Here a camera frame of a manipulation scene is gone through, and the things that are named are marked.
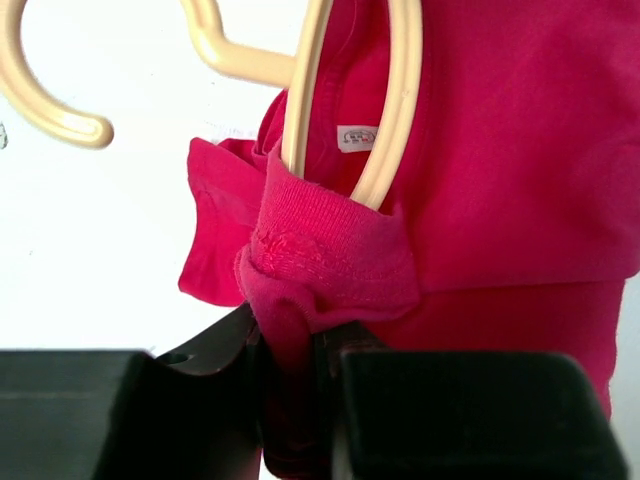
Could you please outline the red t shirt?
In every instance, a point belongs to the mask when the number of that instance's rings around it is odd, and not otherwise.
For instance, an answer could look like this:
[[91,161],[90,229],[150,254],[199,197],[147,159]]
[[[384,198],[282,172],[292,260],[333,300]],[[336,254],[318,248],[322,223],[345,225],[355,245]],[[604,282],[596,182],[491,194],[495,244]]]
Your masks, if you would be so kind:
[[263,428],[281,478],[328,475],[304,412],[313,336],[353,320],[400,350],[568,355],[611,409],[639,270],[639,5],[425,1],[420,17],[415,117],[379,208],[351,193],[381,129],[384,1],[333,5],[302,177],[280,154],[285,94],[255,139],[189,146],[179,287],[256,315],[291,383]]

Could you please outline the beige hanger front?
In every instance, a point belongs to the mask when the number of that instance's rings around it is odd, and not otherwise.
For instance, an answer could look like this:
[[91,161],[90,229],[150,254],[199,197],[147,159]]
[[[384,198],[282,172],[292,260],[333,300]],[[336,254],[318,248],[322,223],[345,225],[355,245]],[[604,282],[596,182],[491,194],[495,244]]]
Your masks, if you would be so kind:
[[[23,1],[1,4],[3,95],[26,120],[51,136],[84,148],[107,147],[114,129],[106,118],[61,103],[33,75],[21,41],[25,6]],[[292,174],[302,177],[331,2],[309,2],[293,56],[229,41],[214,1],[185,1],[182,8],[192,45],[205,64],[231,78],[287,89],[281,158]],[[416,112],[423,60],[421,2],[391,1],[388,12],[390,57],[383,112],[373,149],[351,194],[353,201],[373,210],[386,198],[402,161]]]

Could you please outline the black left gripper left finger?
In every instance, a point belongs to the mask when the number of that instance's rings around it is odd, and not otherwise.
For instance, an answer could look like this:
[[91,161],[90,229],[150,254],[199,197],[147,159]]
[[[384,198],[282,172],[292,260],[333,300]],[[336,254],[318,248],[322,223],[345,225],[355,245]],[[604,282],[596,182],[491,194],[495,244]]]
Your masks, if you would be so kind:
[[179,374],[168,416],[178,479],[257,479],[261,446],[253,361],[260,334],[244,303],[156,360]]

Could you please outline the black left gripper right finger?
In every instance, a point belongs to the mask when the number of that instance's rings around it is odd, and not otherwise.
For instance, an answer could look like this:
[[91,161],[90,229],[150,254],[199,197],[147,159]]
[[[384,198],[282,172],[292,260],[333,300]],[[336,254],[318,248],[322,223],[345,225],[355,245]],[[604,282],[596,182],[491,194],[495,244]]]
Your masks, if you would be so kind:
[[384,350],[385,345],[359,322],[315,334],[313,342],[319,439],[329,463],[329,478],[355,479],[343,413],[341,357],[351,352]]

